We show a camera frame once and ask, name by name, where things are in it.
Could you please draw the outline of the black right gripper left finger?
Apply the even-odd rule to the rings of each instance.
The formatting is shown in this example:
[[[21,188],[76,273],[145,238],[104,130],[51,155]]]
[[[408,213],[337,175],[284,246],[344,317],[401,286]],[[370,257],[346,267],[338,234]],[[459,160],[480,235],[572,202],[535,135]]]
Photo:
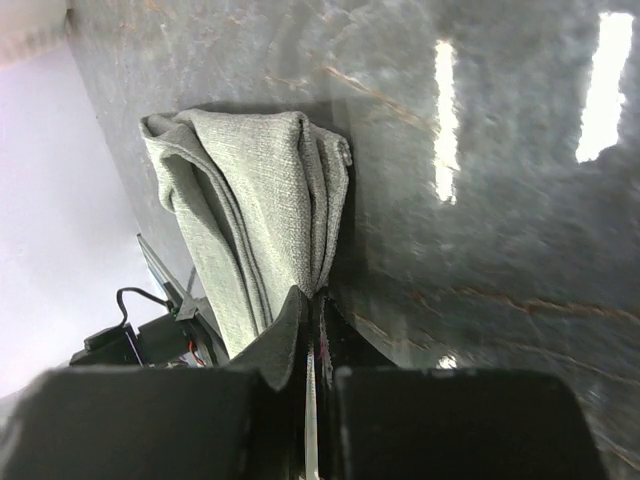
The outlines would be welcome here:
[[[212,368],[71,367],[24,391],[1,432],[5,479],[297,479],[308,298]]]

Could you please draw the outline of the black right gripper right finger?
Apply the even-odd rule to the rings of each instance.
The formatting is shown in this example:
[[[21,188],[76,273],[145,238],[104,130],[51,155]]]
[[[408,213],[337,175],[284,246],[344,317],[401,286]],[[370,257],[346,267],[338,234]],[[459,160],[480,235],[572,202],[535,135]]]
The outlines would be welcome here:
[[[323,479],[603,479],[582,410],[526,370],[401,368],[326,295],[312,307]]]

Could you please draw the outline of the grey cloth napkin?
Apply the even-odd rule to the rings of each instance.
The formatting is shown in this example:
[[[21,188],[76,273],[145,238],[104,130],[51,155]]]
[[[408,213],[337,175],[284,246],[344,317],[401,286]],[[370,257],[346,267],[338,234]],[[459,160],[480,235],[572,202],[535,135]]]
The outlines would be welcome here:
[[[140,132],[160,203],[236,356],[275,322],[291,288],[312,297],[328,283],[349,144],[299,111],[190,109],[146,116]]]

